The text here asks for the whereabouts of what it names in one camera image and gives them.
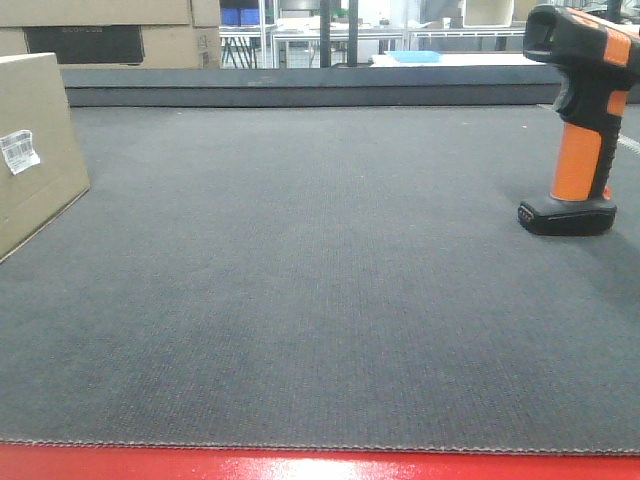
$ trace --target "red edge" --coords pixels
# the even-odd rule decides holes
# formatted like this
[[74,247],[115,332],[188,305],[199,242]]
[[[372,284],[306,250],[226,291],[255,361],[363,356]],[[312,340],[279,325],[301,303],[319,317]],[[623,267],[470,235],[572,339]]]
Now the red edge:
[[640,480],[640,457],[0,444],[0,480]]

